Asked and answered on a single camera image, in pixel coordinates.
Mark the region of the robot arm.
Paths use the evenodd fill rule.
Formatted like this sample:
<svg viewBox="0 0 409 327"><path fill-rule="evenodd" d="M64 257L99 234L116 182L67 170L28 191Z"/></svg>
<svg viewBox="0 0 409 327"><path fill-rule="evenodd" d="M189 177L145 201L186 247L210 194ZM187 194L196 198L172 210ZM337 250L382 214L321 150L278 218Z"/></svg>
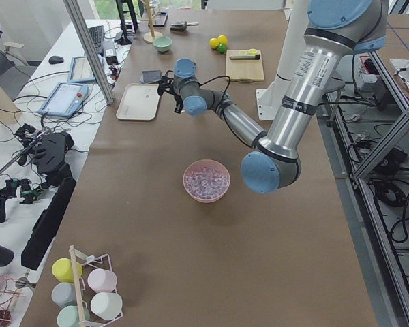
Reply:
<svg viewBox="0 0 409 327"><path fill-rule="evenodd" d="M305 12L305 50L269 130L246 115L227 92L204 89L188 58L177 60L172 78L164 75L158 82L158 94L174 96L176 112L196 116L212 110L252 148L241 173L256 193L271 193L298 179L298 143L338 63L346 55L378 50L386 39L387 1L310 1Z"/></svg>

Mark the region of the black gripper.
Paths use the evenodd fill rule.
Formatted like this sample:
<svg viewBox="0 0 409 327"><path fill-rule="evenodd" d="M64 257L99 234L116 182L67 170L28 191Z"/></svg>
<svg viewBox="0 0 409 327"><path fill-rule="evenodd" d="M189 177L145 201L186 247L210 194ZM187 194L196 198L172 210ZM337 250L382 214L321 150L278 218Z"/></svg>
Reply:
<svg viewBox="0 0 409 327"><path fill-rule="evenodd" d="M168 70L157 82L157 94L161 97L163 94L167 93L174 97L175 99L175 109L174 112L181 114L183 110L183 100L181 96L175 91L174 77L170 77L169 74L173 73L172 70Z"/></svg>

